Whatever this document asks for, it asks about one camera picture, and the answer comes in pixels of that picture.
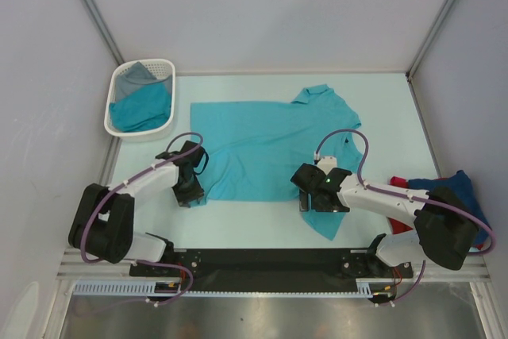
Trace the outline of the light teal polo shirt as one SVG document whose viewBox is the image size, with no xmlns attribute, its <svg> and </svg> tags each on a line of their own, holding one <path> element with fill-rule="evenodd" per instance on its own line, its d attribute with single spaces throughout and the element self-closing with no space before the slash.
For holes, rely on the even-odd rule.
<svg viewBox="0 0 508 339">
<path fill-rule="evenodd" d="M 327 85 L 306 87 L 285 102 L 194 102 L 190 128 L 200 133 L 209 162 L 199 182 L 209 201 L 288 202 L 290 181 L 314 153 L 355 172 L 362 158 L 352 139 L 360 117 Z"/>
</svg>

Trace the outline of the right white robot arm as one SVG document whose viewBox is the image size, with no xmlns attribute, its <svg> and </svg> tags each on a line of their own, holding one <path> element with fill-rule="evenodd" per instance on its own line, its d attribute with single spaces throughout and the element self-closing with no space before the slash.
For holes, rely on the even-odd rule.
<svg viewBox="0 0 508 339">
<path fill-rule="evenodd" d="M 479 232 L 460 200 L 446 187 L 433 192 L 370 184 L 341 168 L 324 171 L 302 164 L 291 182 L 310 199 L 319 213 L 370 211 L 412 228 L 398 234 L 379 235 L 366 256 L 368 271 L 385 276 L 395 266 L 430 260 L 451 270 L 462 268 Z"/>
</svg>

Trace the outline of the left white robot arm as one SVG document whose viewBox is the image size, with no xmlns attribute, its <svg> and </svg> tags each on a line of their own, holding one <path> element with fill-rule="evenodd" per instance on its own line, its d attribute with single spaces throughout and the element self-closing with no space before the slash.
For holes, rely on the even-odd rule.
<svg viewBox="0 0 508 339">
<path fill-rule="evenodd" d="M 186 141 L 179 151 L 165 150 L 143 171 L 116 187 L 92 183 L 83 191 L 68 242 L 80 251 L 83 262 L 106 261 L 117 264 L 135 260 L 158 275 L 170 273 L 175 255 L 172 243 L 154 233 L 134 228 L 137 207 L 153 197 L 170 191 L 179 207 L 191 207 L 204 198 L 198 181 L 209 161 L 202 142 Z"/>
</svg>

